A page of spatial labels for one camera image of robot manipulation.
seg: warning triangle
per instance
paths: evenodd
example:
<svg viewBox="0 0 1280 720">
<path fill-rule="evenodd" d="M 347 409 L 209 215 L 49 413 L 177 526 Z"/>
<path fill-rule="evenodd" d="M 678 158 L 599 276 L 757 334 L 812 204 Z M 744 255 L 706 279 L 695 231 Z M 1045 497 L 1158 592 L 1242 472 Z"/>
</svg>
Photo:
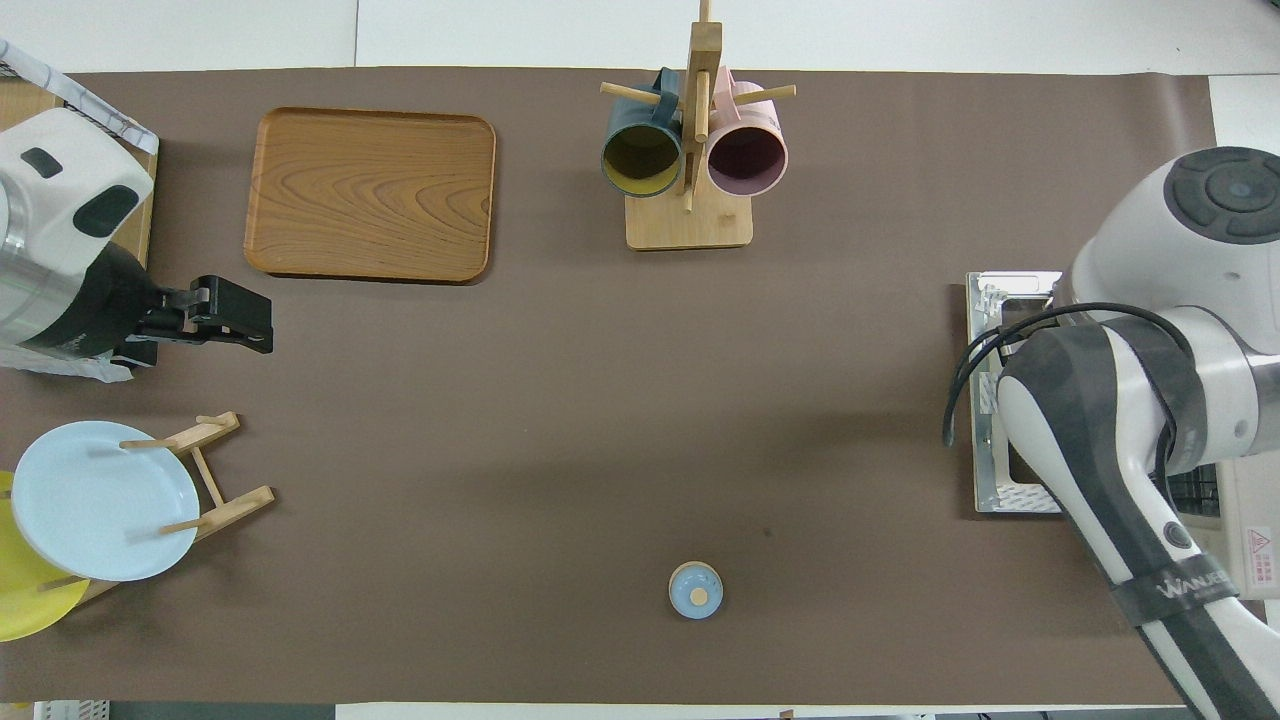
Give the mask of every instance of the warning triangle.
<svg viewBox="0 0 1280 720">
<path fill-rule="evenodd" d="M 1271 544 L 1271 538 L 1263 536 L 1262 533 L 1249 529 L 1249 555 L 1257 553 L 1263 547 Z"/>
</svg>

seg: table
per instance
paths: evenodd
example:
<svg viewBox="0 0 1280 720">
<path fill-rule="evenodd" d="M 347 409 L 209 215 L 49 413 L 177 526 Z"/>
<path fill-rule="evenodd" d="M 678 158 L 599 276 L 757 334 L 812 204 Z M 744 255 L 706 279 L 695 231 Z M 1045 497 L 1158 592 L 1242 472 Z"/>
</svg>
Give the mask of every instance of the table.
<svg viewBox="0 0 1280 720">
<path fill-rule="evenodd" d="M 963 273 L 1065 266 L 1212 145 L 1206 81 L 753 73 L 800 86 L 755 240 L 635 254 L 595 88 L 644 77 L 82 76 L 163 138 L 152 275 L 268 295 L 276 351 L 169 347 L 125 386 L 0 374 L 0 465 L 76 419 L 236 410 L 210 462 L 279 503 L 0 646 L 0 697 L 1176 703 L 1065 523 L 977 516 L 937 430 Z M 252 270 L 253 133 L 280 105 L 493 122 L 489 270 Z M 664 597 L 691 559 L 726 583 L 701 624 Z"/>
</svg>

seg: black strap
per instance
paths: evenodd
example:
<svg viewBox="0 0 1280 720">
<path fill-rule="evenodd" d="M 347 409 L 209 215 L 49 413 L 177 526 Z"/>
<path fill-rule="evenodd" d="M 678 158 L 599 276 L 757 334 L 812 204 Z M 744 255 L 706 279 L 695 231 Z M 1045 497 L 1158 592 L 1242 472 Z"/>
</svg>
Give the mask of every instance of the black strap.
<svg viewBox="0 0 1280 720">
<path fill-rule="evenodd" d="M 1238 594 L 1226 570 L 1208 555 L 1170 562 L 1111 588 L 1111 597 L 1135 628 Z"/>
</svg>

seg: small blue round object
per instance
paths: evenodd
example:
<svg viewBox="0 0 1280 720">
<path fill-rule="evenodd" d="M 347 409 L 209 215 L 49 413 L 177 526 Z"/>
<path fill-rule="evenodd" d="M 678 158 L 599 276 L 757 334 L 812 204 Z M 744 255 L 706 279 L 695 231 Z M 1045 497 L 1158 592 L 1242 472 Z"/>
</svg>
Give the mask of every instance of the small blue round object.
<svg viewBox="0 0 1280 720">
<path fill-rule="evenodd" d="M 710 618 L 724 600 L 719 575 L 705 562 L 685 562 L 676 568 L 667 588 L 671 606 L 690 620 Z"/>
</svg>

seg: mug handle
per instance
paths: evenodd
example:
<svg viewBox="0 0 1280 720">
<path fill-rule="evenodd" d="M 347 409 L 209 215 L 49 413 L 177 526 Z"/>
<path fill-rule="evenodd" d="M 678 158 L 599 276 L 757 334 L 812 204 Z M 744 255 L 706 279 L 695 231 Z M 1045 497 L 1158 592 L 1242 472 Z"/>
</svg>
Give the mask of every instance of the mug handle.
<svg viewBox="0 0 1280 720">
<path fill-rule="evenodd" d="M 676 94 L 677 87 L 680 87 L 680 76 L 676 74 L 676 70 L 671 68 L 658 70 L 658 77 L 653 81 L 653 91 L 659 96 L 652 115 L 655 124 L 667 126 L 676 115 L 676 104 L 680 102 L 680 95 Z"/>
<path fill-rule="evenodd" d="M 717 113 L 728 115 L 727 122 L 736 123 L 742 119 L 742 114 L 737 111 L 737 104 L 733 102 L 733 73 L 728 70 L 727 65 L 721 65 L 716 72 L 716 91 L 712 97 L 714 99 L 712 106 Z"/>
</svg>

